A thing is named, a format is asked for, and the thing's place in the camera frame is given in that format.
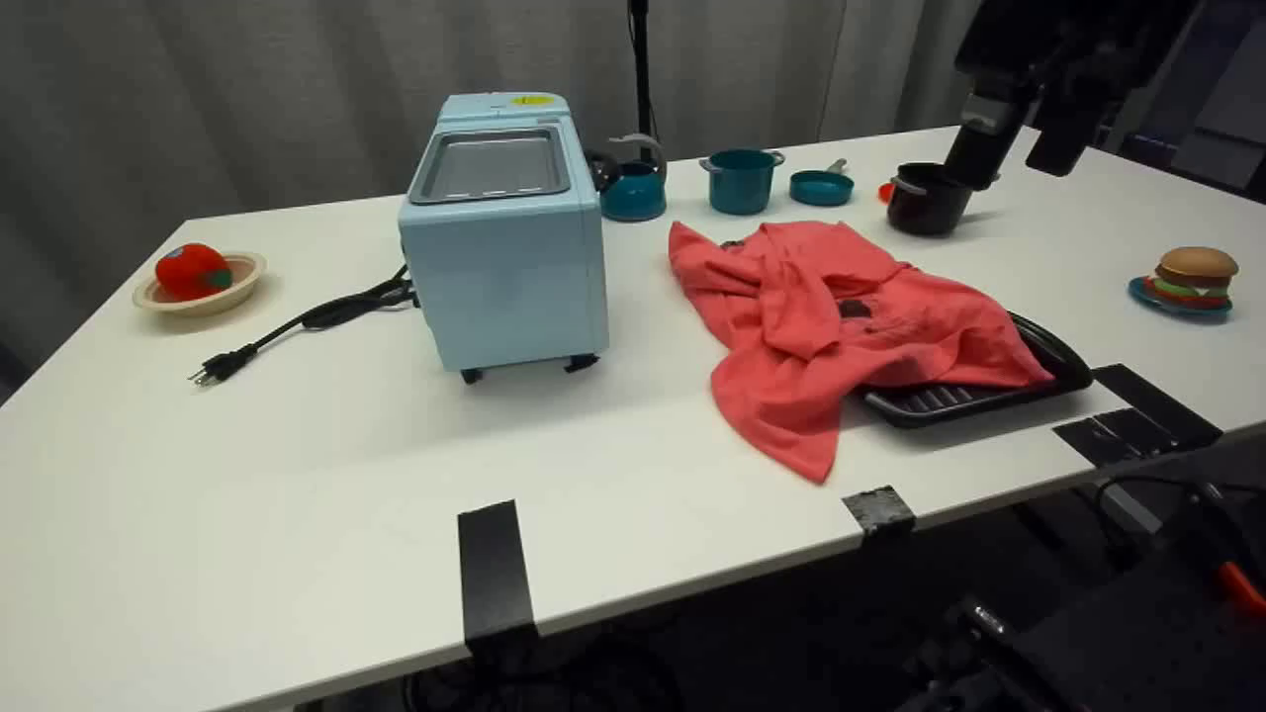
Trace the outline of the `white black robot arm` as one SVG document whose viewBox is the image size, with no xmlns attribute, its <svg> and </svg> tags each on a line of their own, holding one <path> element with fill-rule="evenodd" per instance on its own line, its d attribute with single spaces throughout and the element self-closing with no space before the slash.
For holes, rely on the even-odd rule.
<svg viewBox="0 0 1266 712">
<path fill-rule="evenodd" d="M 1199 0 L 982 0 L 953 68 L 967 78 L 945 175 L 988 190 L 1021 133 L 1029 167 L 1065 178 L 1122 99 L 1147 87 Z"/>
</svg>

